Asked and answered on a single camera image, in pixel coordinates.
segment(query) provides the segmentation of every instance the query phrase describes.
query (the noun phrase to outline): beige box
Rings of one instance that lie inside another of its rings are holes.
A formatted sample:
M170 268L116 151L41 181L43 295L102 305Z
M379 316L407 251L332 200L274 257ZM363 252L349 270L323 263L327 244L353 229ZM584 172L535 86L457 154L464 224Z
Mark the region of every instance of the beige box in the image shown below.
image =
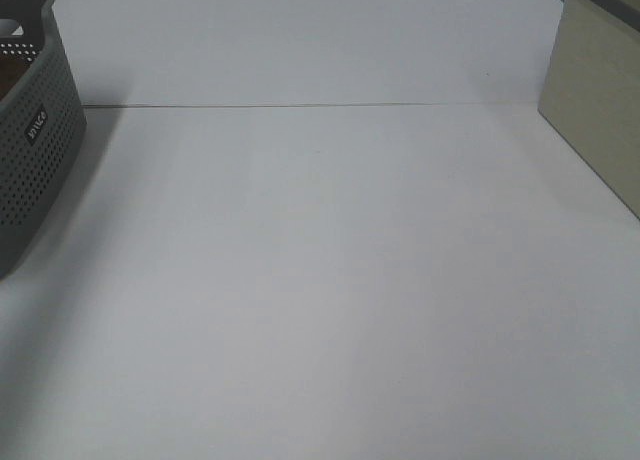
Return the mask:
M640 218L640 0L565 0L539 111Z

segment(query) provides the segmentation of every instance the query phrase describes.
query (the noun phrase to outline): basket rim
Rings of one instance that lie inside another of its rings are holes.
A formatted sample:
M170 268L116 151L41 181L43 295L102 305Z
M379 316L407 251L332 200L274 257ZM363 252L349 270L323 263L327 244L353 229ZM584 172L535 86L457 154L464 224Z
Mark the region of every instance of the basket rim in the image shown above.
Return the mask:
M29 66L28 70L20 77L16 84L9 92L0 100L0 114L10 110L14 103L18 101L23 89L31 82L34 75L42 67L51 56L53 51L53 41L55 39L55 18L53 16L52 5L55 0L45 0L40 9L40 19L42 21L42 30L44 33L44 45L42 50L36 57L35 61Z

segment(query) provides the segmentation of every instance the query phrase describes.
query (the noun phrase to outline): white table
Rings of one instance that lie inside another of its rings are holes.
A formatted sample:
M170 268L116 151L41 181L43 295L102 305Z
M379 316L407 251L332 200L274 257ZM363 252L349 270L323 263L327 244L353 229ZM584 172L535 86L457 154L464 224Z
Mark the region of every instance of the white table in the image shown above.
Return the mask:
M88 120L0 284L3 459L640 448L640 228L530 105Z
M535 102L559 0L56 0L87 105Z

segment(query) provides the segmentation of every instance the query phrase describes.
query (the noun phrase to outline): perforated basket side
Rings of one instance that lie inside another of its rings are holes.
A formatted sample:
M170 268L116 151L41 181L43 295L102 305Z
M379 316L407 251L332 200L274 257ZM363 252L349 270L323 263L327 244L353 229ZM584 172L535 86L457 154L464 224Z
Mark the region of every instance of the perforated basket side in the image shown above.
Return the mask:
M18 9L28 35L10 39L11 45L0 39L0 55L22 55L31 64L0 101L0 278L15 266L46 217L86 127L52 0L25 0L38 7L35 12L12 1L0 0L0 17L3 6L10 4L14 13Z

